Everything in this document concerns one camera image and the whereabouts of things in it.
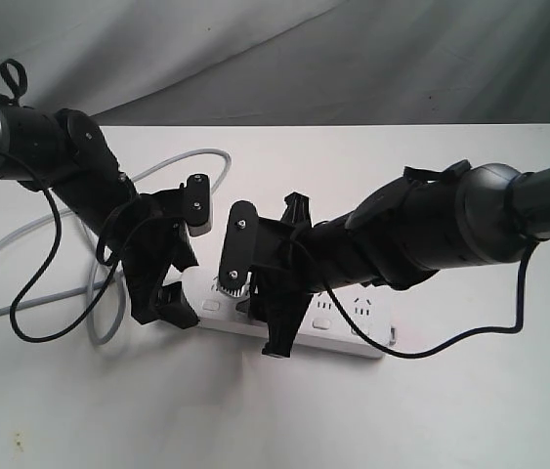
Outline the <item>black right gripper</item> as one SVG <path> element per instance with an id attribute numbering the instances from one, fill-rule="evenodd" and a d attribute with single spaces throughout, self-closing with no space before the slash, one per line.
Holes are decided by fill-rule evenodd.
<path id="1" fill-rule="evenodd" d="M 304 236 L 312 227 L 309 198 L 292 192 L 284 202 L 279 219 L 259 215 L 250 219 L 250 298 L 235 305 L 243 318 L 254 317 L 266 324 L 264 356 L 291 354 L 313 297 L 304 273 L 307 264 Z"/>

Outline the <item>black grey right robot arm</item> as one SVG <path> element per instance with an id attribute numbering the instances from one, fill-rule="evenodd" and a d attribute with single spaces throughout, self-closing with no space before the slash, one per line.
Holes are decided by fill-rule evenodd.
<path id="1" fill-rule="evenodd" d="M 550 239 L 550 168 L 522 173 L 462 160 L 402 175 L 336 219 L 313 223 L 308 199 L 277 220 L 247 201 L 229 214 L 221 287 L 249 291 L 248 314 L 268 329 L 263 352 L 288 357 L 312 299 L 360 284 L 404 291 L 445 269 L 515 263 Z"/>

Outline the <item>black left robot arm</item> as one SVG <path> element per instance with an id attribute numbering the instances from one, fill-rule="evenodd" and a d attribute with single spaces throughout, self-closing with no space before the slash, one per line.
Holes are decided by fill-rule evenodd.
<path id="1" fill-rule="evenodd" d="M 123 271 L 138 323 L 196 326 L 180 284 L 163 281 L 171 268 L 182 272 L 197 264 L 190 239 L 211 228 L 208 176 L 192 174 L 175 189 L 139 192 L 90 116 L 22 105 L 28 81 L 15 59 L 0 63 L 0 76 L 11 91 L 0 93 L 0 181 L 42 192 L 52 210 L 62 201 L 97 236 L 96 260 L 112 274 Z"/>

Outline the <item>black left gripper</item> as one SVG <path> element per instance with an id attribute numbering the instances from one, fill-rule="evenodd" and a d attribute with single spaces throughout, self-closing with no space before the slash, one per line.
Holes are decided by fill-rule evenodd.
<path id="1" fill-rule="evenodd" d="M 198 325 L 181 281 L 163 284 L 170 268 L 179 272 L 198 265 L 184 219 L 184 189 L 144 193 L 148 210 L 122 257 L 131 300 L 131 315 L 139 323 L 162 320 L 180 329 Z"/>

